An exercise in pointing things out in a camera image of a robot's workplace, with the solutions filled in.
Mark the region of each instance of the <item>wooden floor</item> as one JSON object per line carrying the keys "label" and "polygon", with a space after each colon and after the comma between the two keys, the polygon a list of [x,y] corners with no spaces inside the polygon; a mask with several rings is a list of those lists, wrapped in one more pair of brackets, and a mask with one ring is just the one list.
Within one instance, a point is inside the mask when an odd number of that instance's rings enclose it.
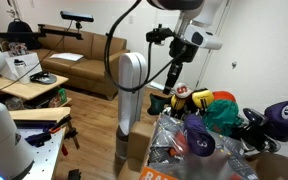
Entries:
{"label": "wooden floor", "polygon": [[[115,159],[115,132],[118,125],[118,97],[107,101],[101,96],[66,90],[73,98],[71,105],[72,124],[77,128],[81,148],[76,150],[73,140],[65,140],[68,156],[59,156],[56,180],[66,180],[68,172],[79,169],[82,179],[116,179],[122,162]],[[146,111],[150,106],[149,94],[162,95],[160,91],[146,88],[141,121],[153,123],[156,116]]]}

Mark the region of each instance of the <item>yellow object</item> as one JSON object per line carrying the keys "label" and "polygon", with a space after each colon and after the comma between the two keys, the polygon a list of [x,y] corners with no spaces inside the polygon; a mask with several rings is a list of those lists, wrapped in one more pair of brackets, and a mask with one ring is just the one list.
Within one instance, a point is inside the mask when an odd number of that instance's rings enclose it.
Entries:
{"label": "yellow object", "polygon": [[179,98],[176,95],[172,96],[171,106],[174,110],[180,110],[184,107],[186,103],[186,98]]}
{"label": "yellow object", "polygon": [[192,93],[192,99],[198,109],[206,109],[213,101],[213,93],[208,89],[201,89]]}

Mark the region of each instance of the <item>cord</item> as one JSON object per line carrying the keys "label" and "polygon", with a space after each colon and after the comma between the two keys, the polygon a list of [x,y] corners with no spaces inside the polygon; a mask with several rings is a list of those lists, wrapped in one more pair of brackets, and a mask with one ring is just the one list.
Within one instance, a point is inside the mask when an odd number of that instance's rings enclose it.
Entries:
{"label": "cord", "polygon": [[171,65],[174,61],[177,61],[177,59],[183,55],[186,51],[186,46],[183,47],[181,53],[179,53],[175,58],[173,58],[170,62],[168,62],[159,72],[157,72],[151,79],[149,79],[150,76],[150,69],[151,69],[151,46],[152,43],[150,42],[149,44],[149,50],[148,50],[148,73],[147,76],[144,80],[144,82],[136,87],[132,87],[132,88],[128,88],[128,87],[123,87],[121,86],[119,83],[115,82],[112,74],[111,74],[111,70],[110,70],[110,64],[109,64],[109,51],[110,51],[110,46],[111,46],[111,41],[113,38],[113,34],[114,31],[116,29],[116,27],[118,26],[118,24],[133,10],[135,9],[139,3],[141,2],[141,0],[137,0],[133,6],[128,9],[120,18],[118,18],[115,23],[113,24],[113,26],[110,29],[109,34],[107,34],[107,40],[106,40],[106,45],[105,45],[105,51],[104,51],[104,65],[105,65],[105,73],[108,75],[109,79],[114,83],[114,85],[123,90],[123,91],[127,91],[127,92],[135,92],[140,90],[141,88],[143,88],[145,85],[147,85],[148,83],[150,83],[151,81],[153,81],[157,76],[159,76],[169,65]]}
{"label": "cord", "polygon": [[[67,28],[66,32],[71,28],[72,22],[73,22],[73,20],[71,20],[71,23],[70,23],[69,27]],[[27,71],[23,76],[19,77],[17,80],[15,80],[14,82],[12,82],[11,84],[2,87],[2,88],[0,89],[0,91],[3,90],[3,89],[5,89],[5,88],[10,87],[10,86],[13,85],[13,84],[15,84],[16,82],[18,82],[19,80],[21,80],[24,76],[26,76],[28,73],[30,73],[31,71],[33,71],[33,69],[35,69],[38,65],[40,65],[41,62],[43,62],[43,61],[45,60],[45,58],[62,42],[63,39],[64,39],[64,36],[63,36],[63,37],[59,40],[59,42],[42,58],[42,60],[39,61],[39,63],[37,63],[34,67],[32,67],[32,69],[30,69],[29,71]]]}

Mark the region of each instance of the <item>wooden table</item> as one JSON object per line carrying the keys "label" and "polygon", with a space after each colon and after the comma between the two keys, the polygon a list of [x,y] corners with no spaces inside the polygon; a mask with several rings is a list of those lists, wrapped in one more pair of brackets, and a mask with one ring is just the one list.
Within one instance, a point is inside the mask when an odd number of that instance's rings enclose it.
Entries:
{"label": "wooden table", "polygon": [[[34,109],[34,110],[20,110],[20,111],[10,111],[11,117],[17,120],[57,120],[59,121],[67,114],[70,114],[71,108],[69,107],[60,107],[60,108],[46,108],[46,109]],[[55,171],[57,167],[58,155],[61,152],[61,147],[64,140],[65,128],[62,128],[61,131],[56,133],[57,136],[52,139],[59,138],[57,142],[52,144],[51,142],[45,142],[45,145],[40,148],[32,147],[33,151],[40,151],[38,159],[35,159],[35,163],[30,170],[30,174],[26,175],[24,180],[36,179],[37,177],[42,179],[54,179]],[[52,149],[52,157],[48,158],[48,161],[41,160],[43,153],[48,153],[48,151],[43,152],[43,149]]]}
{"label": "wooden table", "polygon": [[34,82],[31,82],[29,84],[22,84],[20,82],[16,82],[7,88],[4,87],[10,85],[14,81],[6,79],[4,77],[0,77],[0,91],[22,98],[23,100],[31,100],[68,81],[68,78],[66,77],[62,77],[59,75],[55,76],[57,77],[57,81],[53,84],[40,84]]}

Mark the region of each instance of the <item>wooden shelf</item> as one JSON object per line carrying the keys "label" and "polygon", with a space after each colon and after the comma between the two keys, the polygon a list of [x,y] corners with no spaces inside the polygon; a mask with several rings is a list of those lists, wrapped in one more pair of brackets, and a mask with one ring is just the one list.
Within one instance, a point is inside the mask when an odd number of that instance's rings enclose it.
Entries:
{"label": "wooden shelf", "polygon": [[64,107],[66,106],[68,103],[70,103],[72,101],[72,98],[67,98],[67,101],[65,103],[63,103],[60,107]]}

